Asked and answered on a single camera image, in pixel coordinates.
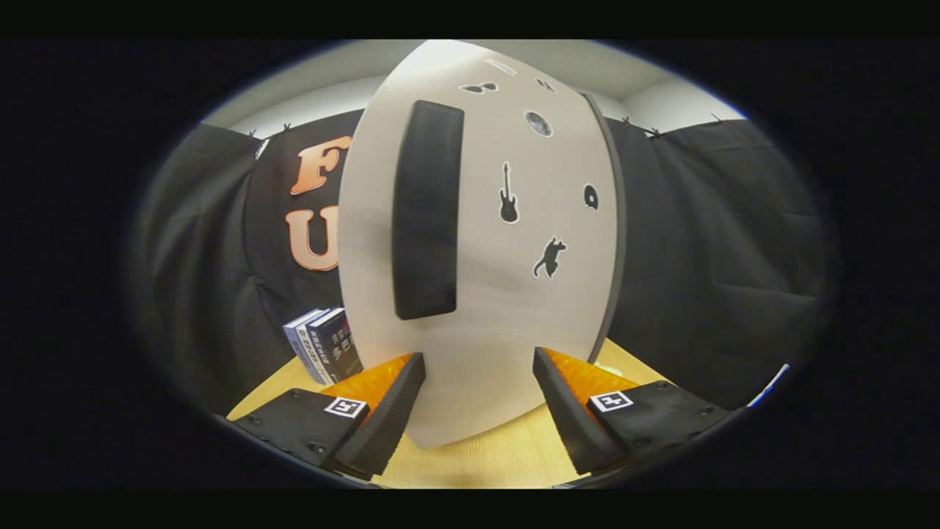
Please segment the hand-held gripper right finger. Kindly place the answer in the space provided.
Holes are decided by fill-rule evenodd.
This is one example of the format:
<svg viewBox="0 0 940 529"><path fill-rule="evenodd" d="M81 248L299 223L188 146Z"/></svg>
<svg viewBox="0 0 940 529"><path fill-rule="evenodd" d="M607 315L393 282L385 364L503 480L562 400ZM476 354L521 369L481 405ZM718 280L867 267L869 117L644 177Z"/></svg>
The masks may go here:
<svg viewBox="0 0 940 529"><path fill-rule="evenodd" d="M533 375L578 473L643 472L731 422L730 411L669 381L628 381L540 346Z"/></svg>

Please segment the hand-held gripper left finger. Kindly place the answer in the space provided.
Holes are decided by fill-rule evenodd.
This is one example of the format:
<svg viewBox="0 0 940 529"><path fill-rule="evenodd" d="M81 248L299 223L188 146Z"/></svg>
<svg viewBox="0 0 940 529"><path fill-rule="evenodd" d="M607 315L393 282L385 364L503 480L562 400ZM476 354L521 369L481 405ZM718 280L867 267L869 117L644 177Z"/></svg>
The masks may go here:
<svg viewBox="0 0 940 529"><path fill-rule="evenodd" d="M327 389L286 389L233 430L305 468L370 482L395 454L425 378L423 354L405 354Z"/></svg>

